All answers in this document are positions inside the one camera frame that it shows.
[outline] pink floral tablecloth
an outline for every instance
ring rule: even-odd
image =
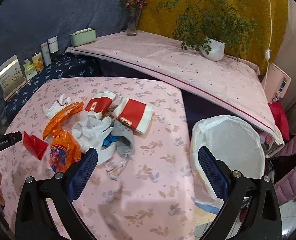
[[[135,133],[135,148],[117,181],[106,170],[120,160],[117,153],[97,166],[80,198],[73,201],[78,214],[99,239],[194,239],[194,191],[189,165],[189,135],[179,89],[161,81],[130,78],[68,78],[45,83],[25,104],[7,132],[24,130],[42,138],[49,119],[42,106],[50,107],[61,94],[85,105],[100,91],[153,106],[152,122],[144,135]],[[28,176],[51,178],[49,147],[42,161],[22,142],[0,152],[1,189],[6,201],[5,218],[14,230],[16,209]],[[51,201],[51,214],[61,235],[67,235]]]

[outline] flower vase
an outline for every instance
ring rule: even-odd
[[[128,29],[127,36],[137,35],[137,24],[139,20],[140,9],[132,9],[128,11]]]

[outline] white trash bin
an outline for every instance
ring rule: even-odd
[[[245,177],[253,179],[260,179],[264,175],[264,151],[259,134],[239,117],[220,115],[194,125],[190,154],[195,203],[201,209],[217,214],[224,202],[217,198],[199,164],[198,151],[202,146],[207,146],[213,156],[224,161],[231,171],[238,170]]]

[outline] blue item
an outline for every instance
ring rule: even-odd
[[[112,143],[112,142],[116,142],[117,141],[117,137],[116,136],[113,136],[111,134],[109,134],[104,140],[103,140],[103,146],[105,147],[109,147],[109,145]]]
[[[219,170],[215,161],[208,153],[208,149],[203,146],[198,151],[198,160],[202,170],[206,174],[216,196],[221,198],[224,202],[229,197],[229,184],[224,175]]]
[[[209,213],[212,213],[212,214],[215,214],[215,215],[218,215],[219,214],[219,211],[220,209],[219,208],[216,208],[216,207],[212,207],[212,206],[209,206],[209,205],[203,205],[203,204],[200,204],[200,203],[195,203],[195,205],[204,210],[204,211],[207,211]]]
[[[73,200],[78,199],[87,184],[88,179],[90,178],[93,170],[98,163],[98,153],[95,149],[90,148],[84,159],[81,160],[81,165],[78,170],[75,172],[73,177],[68,183],[67,186],[67,198],[70,203]]]

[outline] red cloth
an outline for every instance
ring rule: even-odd
[[[28,135],[26,131],[23,131],[23,145],[28,150],[28,152],[30,152],[40,161],[42,160],[44,152],[48,146],[46,142],[40,140],[35,135]]]
[[[275,124],[279,128],[282,137],[286,140],[290,140],[289,136],[289,124],[284,108],[280,102],[272,102],[268,104],[272,112]]]

